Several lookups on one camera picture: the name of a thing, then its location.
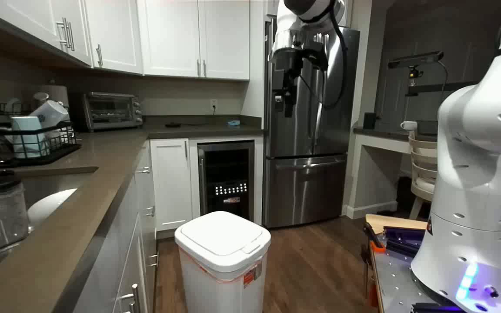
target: white chair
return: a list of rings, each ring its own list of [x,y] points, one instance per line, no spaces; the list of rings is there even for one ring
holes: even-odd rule
[[[437,142],[417,140],[415,122],[403,122],[401,127],[409,131],[411,192],[416,196],[409,219],[416,220],[423,202],[431,202],[434,194],[437,174]]]

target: black wire dish rack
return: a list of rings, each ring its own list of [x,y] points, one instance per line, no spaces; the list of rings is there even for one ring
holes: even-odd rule
[[[81,147],[70,121],[37,130],[11,130],[10,117],[29,113],[21,105],[0,103],[0,168],[49,164]]]

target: countertop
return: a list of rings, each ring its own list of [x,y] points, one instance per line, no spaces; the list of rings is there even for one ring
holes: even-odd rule
[[[132,177],[145,140],[262,133],[260,127],[244,125],[151,125],[143,129],[79,133],[81,149],[45,166],[14,168],[24,176],[92,174],[0,264],[0,312],[50,313],[57,309],[106,212],[122,200],[127,178]]]
[[[402,129],[394,129],[391,127],[375,127],[374,129],[365,129],[363,127],[354,127],[353,133],[360,133],[362,135],[382,137],[388,139],[409,140],[409,132]],[[417,135],[417,140],[421,141],[436,141],[436,136],[427,136],[427,135]]]

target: trash can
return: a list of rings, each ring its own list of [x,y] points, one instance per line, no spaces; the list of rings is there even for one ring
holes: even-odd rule
[[[189,313],[262,313],[270,232],[229,212],[175,231]]]

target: freezer drawer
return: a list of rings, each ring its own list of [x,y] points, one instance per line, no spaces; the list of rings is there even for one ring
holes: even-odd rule
[[[290,226],[340,216],[344,155],[266,160],[264,225]]]

